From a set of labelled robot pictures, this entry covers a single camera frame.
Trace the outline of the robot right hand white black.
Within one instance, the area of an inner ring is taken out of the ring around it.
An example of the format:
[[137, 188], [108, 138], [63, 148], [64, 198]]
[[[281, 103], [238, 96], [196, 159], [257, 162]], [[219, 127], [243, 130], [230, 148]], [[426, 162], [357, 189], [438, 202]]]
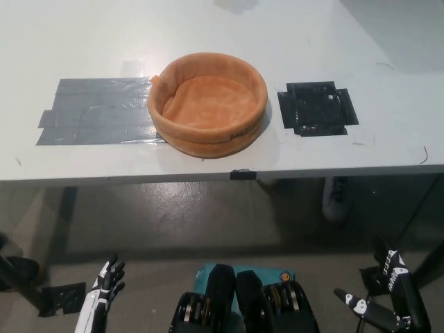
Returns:
[[378, 265], [360, 270], [368, 297], [340, 288], [334, 294], [354, 315], [383, 332], [430, 332], [427, 310], [400, 252], [379, 235], [372, 245]]

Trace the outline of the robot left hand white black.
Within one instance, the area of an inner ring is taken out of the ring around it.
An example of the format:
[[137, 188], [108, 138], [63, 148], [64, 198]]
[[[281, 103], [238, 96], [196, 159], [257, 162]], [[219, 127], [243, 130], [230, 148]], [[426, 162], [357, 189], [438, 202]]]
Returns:
[[85, 296], [78, 317], [75, 333], [104, 333], [107, 327], [108, 312], [117, 294], [125, 287], [125, 262], [118, 262], [113, 255], [104, 264]]

